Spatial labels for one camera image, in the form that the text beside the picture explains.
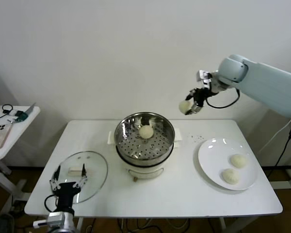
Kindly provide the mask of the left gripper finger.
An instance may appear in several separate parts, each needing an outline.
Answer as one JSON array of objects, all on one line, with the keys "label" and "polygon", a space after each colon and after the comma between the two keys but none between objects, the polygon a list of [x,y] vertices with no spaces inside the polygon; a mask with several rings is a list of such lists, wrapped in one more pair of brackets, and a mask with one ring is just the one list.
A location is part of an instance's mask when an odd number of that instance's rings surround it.
[{"label": "left gripper finger", "polygon": [[87,180],[88,180],[87,171],[85,168],[85,164],[83,164],[82,171],[81,171],[81,179],[78,182],[76,182],[75,186],[77,188],[82,188],[86,184]]},{"label": "left gripper finger", "polygon": [[55,170],[55,172],[53,173],[52,178],[49,181],[51,190],[53,192],[55,192],[55,191],[57,191],[57,190],[59,190],[61,188],[60,187],[60,183],[58,182],[59,174],[60,174],[60,169],[61,169],[61,166],[59,165],[57,167],[57,169]]}]

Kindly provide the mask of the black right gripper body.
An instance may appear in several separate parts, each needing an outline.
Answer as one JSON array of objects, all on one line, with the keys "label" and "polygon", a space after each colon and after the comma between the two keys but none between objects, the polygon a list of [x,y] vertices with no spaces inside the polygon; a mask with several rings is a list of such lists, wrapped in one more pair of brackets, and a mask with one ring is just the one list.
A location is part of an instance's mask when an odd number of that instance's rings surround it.
[{"label": "black right gripper body", "polygon": [[203,107],[204,101],[212,96],[212,92],[207,89],[207,88],[195,88],[194,89],[194,94],[193,94],[193,99],[194,99],[194,104],[198,107]]}]

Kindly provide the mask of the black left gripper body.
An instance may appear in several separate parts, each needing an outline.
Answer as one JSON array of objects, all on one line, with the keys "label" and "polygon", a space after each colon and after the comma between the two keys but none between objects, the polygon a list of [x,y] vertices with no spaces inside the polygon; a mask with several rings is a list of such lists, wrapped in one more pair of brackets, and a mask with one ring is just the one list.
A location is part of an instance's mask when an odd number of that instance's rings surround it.
[{"label": "black left gripper body", "polygon": [[55,212],[74,212],[72,208],[73,198],[81,192],[81,188],[76,182],[68,182],[59,184],[60,189],[54,191],[58,197]]}]

